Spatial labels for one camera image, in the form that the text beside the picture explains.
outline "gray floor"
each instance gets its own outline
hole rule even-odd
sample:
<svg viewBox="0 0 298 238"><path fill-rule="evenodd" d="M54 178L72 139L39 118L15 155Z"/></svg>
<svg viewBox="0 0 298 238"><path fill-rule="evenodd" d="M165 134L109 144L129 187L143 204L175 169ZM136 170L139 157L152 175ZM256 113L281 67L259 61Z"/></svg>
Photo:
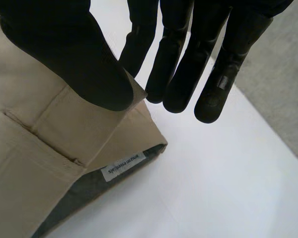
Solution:
<svg viewBox="0 0 298 238"><path fill-rule="evenodd" d="M298 0L252 47L236 85L298 157Z"/></svg>

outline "gloved hand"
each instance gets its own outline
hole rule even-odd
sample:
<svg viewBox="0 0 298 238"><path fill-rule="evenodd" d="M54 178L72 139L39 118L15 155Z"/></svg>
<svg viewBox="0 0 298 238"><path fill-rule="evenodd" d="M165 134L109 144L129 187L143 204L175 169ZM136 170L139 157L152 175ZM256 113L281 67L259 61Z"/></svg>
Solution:
<svg viewBox="0 0 298 238"><path fill-rule="evenodd" d="M164 32L146 86L147 99L163 101L174 113L186 108L229 16L222 49L195 107L197 119L211 123L220 116L251 46L293 0L193 1L160 0ZM190 42L176 70L193 3ZM128 0L128 6L133 26L119 61L135 77L154 39L158 0ZM90 0L0 0L0 24L15 45L82 98L121 111L132 102L133 90L89 7Z"/></svg>
<svg viewBox="0 0 298 238"><path fill-rule="evenodd" d="M198 120L214 122L251 46L292 1L160 0L164 31L146 86L148 101L163 101L173 113L187 107L228 18L221 51L195 106ZM193 4L190 41L176 69ZM133 26L119 61L136 77L154 39L158 0L128 0L128 6Z"/></svg>

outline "clothing label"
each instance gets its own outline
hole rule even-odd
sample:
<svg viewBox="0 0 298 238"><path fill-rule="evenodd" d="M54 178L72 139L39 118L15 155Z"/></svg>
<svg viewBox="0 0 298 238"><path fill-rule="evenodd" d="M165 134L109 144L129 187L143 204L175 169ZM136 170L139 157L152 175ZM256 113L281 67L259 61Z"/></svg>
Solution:
<svg viewBox="0 0 298 238"><path fill-rule="evenodd" d="M103 173L106 182L109 182L144 159L146 159L146 156L141 152L130 158L118 160L114 164L102 168L101 172Z"/></svg>

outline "gray fabric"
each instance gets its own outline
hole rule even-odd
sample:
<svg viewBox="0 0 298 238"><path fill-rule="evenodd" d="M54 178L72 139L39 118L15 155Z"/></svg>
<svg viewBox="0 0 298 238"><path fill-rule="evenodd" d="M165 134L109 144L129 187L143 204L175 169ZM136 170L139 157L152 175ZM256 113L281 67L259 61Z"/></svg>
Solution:
<svg viewBox="0 0 298 238"><path fill-rule="evenodd" d="M157 157L157 155L159 155L160 151L164 147L165 145L161 144L144 151L144 155L146 156L145 160L136 164L109 182L105 181L100 170L96 170L82 176L71 186L66 195L59 201L57 206L41 224L32 238L41 238L45 236L55 226L60 224L77 210L94 201L105 191L149 163Z"/></svg>

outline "finger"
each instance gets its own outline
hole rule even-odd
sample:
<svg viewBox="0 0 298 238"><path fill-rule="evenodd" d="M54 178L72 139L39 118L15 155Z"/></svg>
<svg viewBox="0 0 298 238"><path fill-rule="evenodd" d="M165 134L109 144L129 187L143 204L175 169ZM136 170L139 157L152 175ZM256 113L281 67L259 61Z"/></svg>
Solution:
<svg viewBox="0 0 298 238"><path fill-rule="evenodd" d="M158 0L128 0L128 8L133 26L119 62L136 77L154 40Z"/></svg>
<svg viewBox="0 0 298 238"><path fill-rule="evenodd" d="M188 29L192 0L161 0L163 37L160 41L146 91L152 103L162 102L178 63Z"/></svg>
<svg viewBox="0 0 298 238"><path fill-rule="evenodd" d="M133 89L89 13L90 0L1 0L0 23L19 48L92 104L121 111Z"/></svg>
<svg viewBox="0 0 298 238"><path fill-rule="evenodd" d="M212 123L219 118L251 46L272 21L272 18L252 10L232 10L219 56L195 106L195 116L198 120Z"/></svg>
<svg viewBox="0 0 298 238"><path fill-rule="evenodd" d="M189 45L163 98L168 111L180 113L187 107L229 12L218 1L195 0Z"/></svg>

